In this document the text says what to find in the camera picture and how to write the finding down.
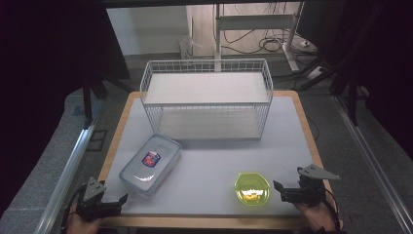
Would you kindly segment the black square floor frame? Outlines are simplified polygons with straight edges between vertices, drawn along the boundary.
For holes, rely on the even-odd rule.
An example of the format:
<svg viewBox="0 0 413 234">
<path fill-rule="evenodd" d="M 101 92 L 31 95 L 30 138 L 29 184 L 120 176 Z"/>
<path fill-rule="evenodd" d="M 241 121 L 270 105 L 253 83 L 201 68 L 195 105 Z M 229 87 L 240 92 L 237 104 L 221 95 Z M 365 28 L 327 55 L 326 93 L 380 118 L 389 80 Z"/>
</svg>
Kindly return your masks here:
<svg viewBox="0 0 413 234">
<path fill-rule="evenodd" d="M 99 152 L 104 146 L 106 140 L 107 131 L 106 130 L 95 130 L 89 140 L 87 151 Z"/>
</svg>

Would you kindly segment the green plastic bowl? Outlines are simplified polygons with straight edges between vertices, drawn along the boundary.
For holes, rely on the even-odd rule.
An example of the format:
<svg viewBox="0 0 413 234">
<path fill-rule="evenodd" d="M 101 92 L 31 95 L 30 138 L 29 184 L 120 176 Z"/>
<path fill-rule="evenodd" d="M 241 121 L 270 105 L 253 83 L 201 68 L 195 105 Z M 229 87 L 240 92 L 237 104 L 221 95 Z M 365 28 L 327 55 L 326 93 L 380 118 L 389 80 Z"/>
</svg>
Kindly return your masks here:
<svg viewBox="0 0 413 234">
<path fill-rule="evenodd" d="M 270 185 L 259 173 L 239 173 L 235 193 L 245 206 L 263 206 L 270 198 Z"/>
</svg>

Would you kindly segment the white power strip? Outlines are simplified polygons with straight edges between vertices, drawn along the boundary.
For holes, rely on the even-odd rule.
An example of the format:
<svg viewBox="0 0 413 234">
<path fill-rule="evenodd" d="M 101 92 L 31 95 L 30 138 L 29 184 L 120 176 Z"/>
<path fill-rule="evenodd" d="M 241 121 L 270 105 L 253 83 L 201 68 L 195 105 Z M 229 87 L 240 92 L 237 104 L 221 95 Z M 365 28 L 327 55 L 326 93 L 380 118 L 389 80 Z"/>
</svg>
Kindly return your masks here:
<svg viewBox="0 0 413 234">
<path fill-rule="evenodd" d="M 318 76 L 320 76 L 324 71 L 324 68 L 321 66 L 317 66 L 313 71 L 311 71 L 308 75 L 307 78 L 309 80 L 313 80 L 315 78 L 317 78 Z"/>
</svg>

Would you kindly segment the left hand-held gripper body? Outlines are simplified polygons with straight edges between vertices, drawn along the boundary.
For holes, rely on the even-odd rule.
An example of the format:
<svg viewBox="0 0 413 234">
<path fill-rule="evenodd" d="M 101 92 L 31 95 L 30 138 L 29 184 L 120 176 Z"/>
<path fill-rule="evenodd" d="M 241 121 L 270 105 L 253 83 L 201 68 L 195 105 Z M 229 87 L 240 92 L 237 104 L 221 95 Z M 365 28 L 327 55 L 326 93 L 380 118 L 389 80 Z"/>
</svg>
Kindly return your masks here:
<svg viewBox="0 0 413 234">
<path fill-rule="evenodd" d="M 97 181 L 90 177 L 86 187 L 80 192 L 77 202 L 76 214 L 83 220 L 93 221 L 99 218 L 105 218 L 115 215 L 104 215 L 101 212 L 103 202 L 101 201 L 105 192 L 103 181 Z"/>
</svg>

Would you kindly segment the aluminium rail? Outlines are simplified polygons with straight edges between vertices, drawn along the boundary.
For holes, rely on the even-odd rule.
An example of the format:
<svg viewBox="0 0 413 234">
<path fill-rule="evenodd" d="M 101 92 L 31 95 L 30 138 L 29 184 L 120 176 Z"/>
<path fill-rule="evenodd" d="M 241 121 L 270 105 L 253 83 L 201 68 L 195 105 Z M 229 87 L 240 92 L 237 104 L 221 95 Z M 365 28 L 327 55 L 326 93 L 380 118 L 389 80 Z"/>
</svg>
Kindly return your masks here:
<svg viewBox="0 0 413 234">
<path fill-rule="evenodd" d="M 408 211 L 405 203 L 402 201 L 399 193 L 391 184 L 389 178 L 385 174 L 383 167 L 379 164 L 375 154 L 367 143 L 359 126 L 355 125 L 348 116 L 348 108 L 346 103 L 338 97 L 332 98 L 345 125 L 347 126 L 352 138 L 354 139 L 358 150 L 361 153 L 369 171 L 372 173 L 377 185 L 379 186 L 384 198 L 391 208 L 396 221 L 404 234 L 413 234 L 413 217 Z"/>
<path fill-rule="evenodd" d="M 66 162 L 66 165 L 62 170 L 52 196 L 41 215 L 34 234 L 50 234 L 50 232 L 52 231 L 60 208 L 63 204 L 64 198 L 68 193 L 70 184 L 73 181 L 77 168 L 79 167 L 83 155 L 87 149 L 89 140 L 92 137 L 94 127 L 100 116 L 103 105 L 104 101 L 101 99 L 94 104 L 92 122 L 86 129 L 83 129 L 77 137 L 73 150 L 71 151 L 68 161 Z"/>
</svg>

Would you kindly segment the black metal stand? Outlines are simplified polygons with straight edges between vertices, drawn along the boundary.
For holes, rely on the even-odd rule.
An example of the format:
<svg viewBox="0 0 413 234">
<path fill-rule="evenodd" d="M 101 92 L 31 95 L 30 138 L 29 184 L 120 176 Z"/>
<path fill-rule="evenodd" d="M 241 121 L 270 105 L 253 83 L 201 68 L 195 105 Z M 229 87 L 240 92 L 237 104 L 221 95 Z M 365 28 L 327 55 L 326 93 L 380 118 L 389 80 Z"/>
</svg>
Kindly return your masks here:
<svg viewBox="0 0 413 234">
<path fill-rule="evenodd" d="M 337 65 L 337 77 L 330 86 L 330 92 L 335 96 L 341 95 L 344 88 L 348 87 L 347 117 L 355 126 L 357 126 L 357 56 L 369 31 L 381 14 L 383 5 L 384 3 L 379 0 L 374 1 L 353 29 L 348 43 L 348 51 Z"/>
<path fill-rule="evenodd" d="M 83 78 L 83 102 L 84 102 L 84 112 L 85 112 L 85 124 L 84 129 L 90 127 L 93 123 L 93 110 L 92 110 L 92 96 L 91 93 L 98 99 L 105 99 L 107 98 L 107 89 L 105 88 L 103 82 L 107 81 L 112 85 L 131 93 L 133 92 L 133 88 L 124 84 L 123 82 L 119 81 L 113 76 L 110 76 L 103 72 L 97 72 L 94 75 L 87 75 Z"/>
</svg>

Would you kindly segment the white wire shelf rack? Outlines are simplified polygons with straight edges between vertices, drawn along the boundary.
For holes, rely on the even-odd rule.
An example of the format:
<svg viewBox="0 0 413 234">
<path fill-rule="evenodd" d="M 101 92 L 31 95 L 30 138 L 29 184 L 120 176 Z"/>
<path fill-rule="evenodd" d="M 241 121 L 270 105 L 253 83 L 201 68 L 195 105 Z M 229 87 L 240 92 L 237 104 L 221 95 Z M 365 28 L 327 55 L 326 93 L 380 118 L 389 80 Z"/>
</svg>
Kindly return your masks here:
<svg viewBox="0 0 413 234">
<path fill-rule="evenodd" d="M 273 80 L 262 58 L 151 60 L 139 91 L 156 134 L 174 139 L 260 139 Z"/>
</svg>

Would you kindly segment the person's left hand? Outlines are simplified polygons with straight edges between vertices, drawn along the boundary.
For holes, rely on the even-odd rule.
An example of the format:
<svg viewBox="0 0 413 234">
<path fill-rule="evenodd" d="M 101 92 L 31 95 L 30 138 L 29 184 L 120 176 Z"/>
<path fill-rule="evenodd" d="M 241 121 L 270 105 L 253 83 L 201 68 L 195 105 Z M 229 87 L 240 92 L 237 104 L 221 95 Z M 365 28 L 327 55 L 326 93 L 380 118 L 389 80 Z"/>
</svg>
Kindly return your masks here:
<svg viewBox="0 0 413 234">
<path fill-rule="evenodd" d="M 97 234 L 102 219 L 84 221 L 79 215 L 73 213 L 67 220 L 66 234 Z"/>
</svg>

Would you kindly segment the white metal desk frame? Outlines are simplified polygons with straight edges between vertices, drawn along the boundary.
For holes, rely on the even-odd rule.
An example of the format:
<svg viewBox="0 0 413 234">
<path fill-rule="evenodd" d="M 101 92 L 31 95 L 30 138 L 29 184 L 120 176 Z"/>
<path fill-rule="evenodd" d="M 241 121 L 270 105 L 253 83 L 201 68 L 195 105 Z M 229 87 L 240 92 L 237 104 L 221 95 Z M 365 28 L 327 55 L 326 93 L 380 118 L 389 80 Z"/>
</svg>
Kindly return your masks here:
<svg viewBox="0 0 413 234">
<path fill-rule="evenodd" d="M 240 15 L 222 16 L 220 4 L 215 4 L 215 48 L 214 58 L 221 59 L 221 32 L 226 30 L 250 30 L 250 29 L 287 29 L 289 32 L 285 42 L 282 42 L 282 52 L 292 72 L 298 72 L 299 68 L 291 52 L 292 41 L 298 26 L 304 3 L 300 2 L 295 12 L 291 15 Z"/>
</svg>

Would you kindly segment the clear food container blue lid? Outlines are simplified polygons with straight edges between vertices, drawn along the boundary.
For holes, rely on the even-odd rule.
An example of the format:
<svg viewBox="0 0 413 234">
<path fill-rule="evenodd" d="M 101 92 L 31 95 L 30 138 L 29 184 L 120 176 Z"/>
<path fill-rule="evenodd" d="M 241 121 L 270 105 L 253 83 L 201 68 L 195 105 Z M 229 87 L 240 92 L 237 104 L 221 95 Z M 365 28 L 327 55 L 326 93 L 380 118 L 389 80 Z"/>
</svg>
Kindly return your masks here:
<svg viewBox="0 0 413 234">
<path fill-rule="evenodd" d="M 151 197 L 171 172 L 181 155 L 181 145 L 161 135 L 152 135 L 122 168 L 121 181 L 138 194 Z"/>
</svg>

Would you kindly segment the grey table mat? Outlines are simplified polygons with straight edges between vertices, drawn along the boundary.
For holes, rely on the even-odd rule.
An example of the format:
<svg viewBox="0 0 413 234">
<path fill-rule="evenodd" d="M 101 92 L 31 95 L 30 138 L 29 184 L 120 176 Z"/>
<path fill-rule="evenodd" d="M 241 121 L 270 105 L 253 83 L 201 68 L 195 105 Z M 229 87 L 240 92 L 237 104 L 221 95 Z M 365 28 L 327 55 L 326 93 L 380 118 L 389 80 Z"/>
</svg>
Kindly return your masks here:
<svg viewBox="0 0 413 234">
<path fill-rule="evenodd" d="M 105 201 L 128 196 L 125 215 L 298 215 L 275 189 L 263 206 L 244 205 L 235 192 L 240 173 L 259 173 L 269 182 L 298 185 L 297 169 L 315 162 L 296 97 L 274 97 L 259 140 L 183 140 L 181 156 L 156 193 L 137 194 L 119 178 L 121 169 L 153 135 L 141 101 L 134 98 L 106 178 Z"/>
</svg>

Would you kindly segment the person's right hand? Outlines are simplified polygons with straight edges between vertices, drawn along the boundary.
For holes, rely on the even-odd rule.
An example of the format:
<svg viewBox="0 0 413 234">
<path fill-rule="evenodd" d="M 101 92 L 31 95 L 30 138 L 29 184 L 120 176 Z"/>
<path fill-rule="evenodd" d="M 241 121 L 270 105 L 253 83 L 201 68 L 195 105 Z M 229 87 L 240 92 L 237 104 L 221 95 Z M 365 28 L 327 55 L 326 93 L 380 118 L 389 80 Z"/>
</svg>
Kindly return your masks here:
<svg viewBox="0 0 413 234">
<path fill-rule="evenodd" d="M 334 219 L 326 205 L 320 204 L 308 207 L 295 204 L 294 207 L 305 217 L 310 230 L 314 234 L 321 230 L 325 232 L 336 231 Z"/>
</svg>

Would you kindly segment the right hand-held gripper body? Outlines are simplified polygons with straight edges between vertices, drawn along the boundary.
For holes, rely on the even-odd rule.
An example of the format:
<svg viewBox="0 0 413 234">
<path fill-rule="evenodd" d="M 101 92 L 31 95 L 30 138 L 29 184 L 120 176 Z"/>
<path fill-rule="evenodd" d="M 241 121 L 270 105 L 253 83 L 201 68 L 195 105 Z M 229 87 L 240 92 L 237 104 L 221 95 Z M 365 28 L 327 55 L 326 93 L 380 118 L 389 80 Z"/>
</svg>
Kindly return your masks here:
<svg viewBox="0 0 413 234">
<path fill-rule="evenodd" d="M 317 165 L 298 167 L 300 196 L 298 204 L 313 207 L 326 198 L 324 181 L 338 180 L 340 177 Z"/>
</svg>

